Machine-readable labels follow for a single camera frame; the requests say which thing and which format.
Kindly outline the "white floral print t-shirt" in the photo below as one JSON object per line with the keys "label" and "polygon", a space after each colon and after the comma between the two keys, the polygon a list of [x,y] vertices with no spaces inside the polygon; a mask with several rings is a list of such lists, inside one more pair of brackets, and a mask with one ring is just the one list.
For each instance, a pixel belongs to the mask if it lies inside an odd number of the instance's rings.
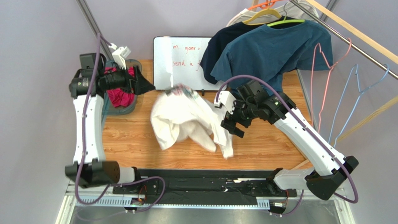
{"label": "white floral print t-shirt", "polygon": [[226,112],[190,87],[179,84],[158,95],[150,122],[162,150],[190,138],[209,152],[219,147],[228,159],[234,156],[234,150],[232,135],[221,127]]}

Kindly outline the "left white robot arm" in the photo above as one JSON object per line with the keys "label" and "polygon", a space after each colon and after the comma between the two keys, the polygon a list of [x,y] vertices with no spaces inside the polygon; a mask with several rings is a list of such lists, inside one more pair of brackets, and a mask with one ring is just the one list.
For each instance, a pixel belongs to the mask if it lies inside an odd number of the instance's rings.
{"label": "left white robot arm", "polygon": [[106,160],[102,142],[102,110],[107,91],[120,89],[142,95],[155,89],[138,65],[128,68],[126,57],[113,53],[112,66],[106,69],[103,54],[81,54],[79,69],[69,84],[76,113],[76,150],[65,175],[82,188],[134,182],[138,171]]}

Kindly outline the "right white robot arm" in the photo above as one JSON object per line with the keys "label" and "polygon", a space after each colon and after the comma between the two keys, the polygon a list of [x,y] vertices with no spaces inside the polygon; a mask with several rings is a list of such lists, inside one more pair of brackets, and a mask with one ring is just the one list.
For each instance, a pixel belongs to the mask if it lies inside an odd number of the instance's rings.
{"label": "right white robot arm", "polygon": [[284,93],[269,95],[258,80],[251,80],[238,88],[239,98],[229,91],[218,91],[214,106],[226,109],[221,126],[232,135],[243,138],[245,128],[254,119],[274,125],[312,163],[302,170],[277,168],[267,179],[277,190],[308,190],[321,200],[337,195],[336,190],[358,166],[353,156],[344,156],[324,140],[307,122],[295,103]]}

